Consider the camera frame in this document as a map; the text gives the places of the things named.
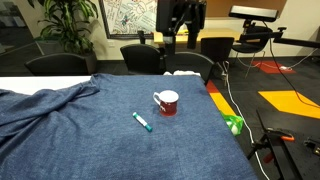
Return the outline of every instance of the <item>framed picture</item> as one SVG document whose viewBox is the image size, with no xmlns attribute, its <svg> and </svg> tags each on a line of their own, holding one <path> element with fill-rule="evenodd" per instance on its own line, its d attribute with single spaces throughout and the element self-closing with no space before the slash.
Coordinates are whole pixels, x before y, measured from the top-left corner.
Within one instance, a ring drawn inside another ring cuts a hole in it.
<svg viewBox="0 0 320 180">
<path fill-rule="evenodd" d="M 99 0 L 108 39 L 138 39 L 137 31 L 153 38 L 157 0 Z"/>
</svg>

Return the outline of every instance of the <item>wrinkled fabric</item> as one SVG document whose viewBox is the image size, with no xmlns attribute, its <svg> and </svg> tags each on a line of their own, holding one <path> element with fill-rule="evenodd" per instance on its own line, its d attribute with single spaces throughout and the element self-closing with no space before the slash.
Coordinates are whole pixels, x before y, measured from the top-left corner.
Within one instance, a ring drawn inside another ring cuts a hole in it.
<svg viewBox="0 0 320 180">
<path fill-rule="evenodd" d="M 179 94 L 173 117 L 152 97 L 166 89 Z M 257 178 L 199 77 L 97 74 L 33 95 L 0 90 L 0 179 Z"/>
</svg>

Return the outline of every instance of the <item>white wall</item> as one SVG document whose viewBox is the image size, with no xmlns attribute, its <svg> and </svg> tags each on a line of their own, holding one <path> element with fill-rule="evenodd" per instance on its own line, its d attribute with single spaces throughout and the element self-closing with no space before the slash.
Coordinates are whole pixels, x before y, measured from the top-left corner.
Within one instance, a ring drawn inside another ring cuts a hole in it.
<svg viewBox="0 0 320 180">
<path fill-rule="evenodd" d="M 97 7 L 99 7 L 98 0 L 92 0 Z M 21 13 L 23 14 L 25 21 L 34 37 L 39 36 L 41 26 L 37 25 L 37 21 L 42 19 L 43 12 L 41 7 L 37 5 L 35 9 L 29 6 L 27 0 L 15 0 Z M 320 11 L 319 0 L 288 0 L 287 4 L 281 14 L 281 17 L 274 23 L 267 23 L 270 28 L 277 31 L 278 27 L 285 26 L 287 30 L 285 31 L 283 37 L 301 39 L 301 40 L 311 40 L 316 39 L 316 33 L 320 26 Z M 92 34 L 90 39 L 94 43 L 95 51 L 99 60 L 120 60 L 122 55 L 120 53 L 120 47 L 139 43 L 139 40 L 108 40 L 106 37 L 103 20 L 101 17 L 100 8 L 99 18 L 97 21 L 92 23 Z M 206 20 L 205 28 L 231 28 L 237 31 L 242 31 L 242 19 L 210 19 Z M 148 44 L 153 44 L 153 41 L 147 40 Z M 275 56 L 304 56 L 309 54 L 313 49 L 304 48 L 299 46 L 283 45 L 283 44 L 273 44 L 273 53 Z M 269 45 L 266 48 L 266 56 L 271 56 Z"/>
</svg>

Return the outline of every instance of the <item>green marker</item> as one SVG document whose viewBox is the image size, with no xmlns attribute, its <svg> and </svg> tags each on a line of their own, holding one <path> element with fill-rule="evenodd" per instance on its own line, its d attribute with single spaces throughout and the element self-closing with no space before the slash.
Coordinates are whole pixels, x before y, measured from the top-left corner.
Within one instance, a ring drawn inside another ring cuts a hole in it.
<svg viewBox="0 0 320 180">
<path fill-rule="evenodd" d="M 144 119 L 142 119 L 142 117 L 140 117 L 138 113 L 134 112 L 134 113 L 133 113 L 133 117 L 134 117 L 137 121 L 139 121 L 139 123 L 142 124 L 149 132 L 152 131 L 152 127 L 149 126 L 149 124 L 148 124 Z"/>
</svg>

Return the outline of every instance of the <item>red mug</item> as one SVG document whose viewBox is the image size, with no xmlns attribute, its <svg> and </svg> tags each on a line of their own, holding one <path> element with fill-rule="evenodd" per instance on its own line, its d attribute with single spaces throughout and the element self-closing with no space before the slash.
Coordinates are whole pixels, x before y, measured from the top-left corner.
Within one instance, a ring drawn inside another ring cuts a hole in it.
<svg viewBox="0 0 320 180">
<path fill-rule="evenodd" d="M 178 93 L 171 90 L 155 92 L 153 99 L 160 106 L 160 114 L 163 116 L 173 116 L 177 113 Z"/>
</svg>

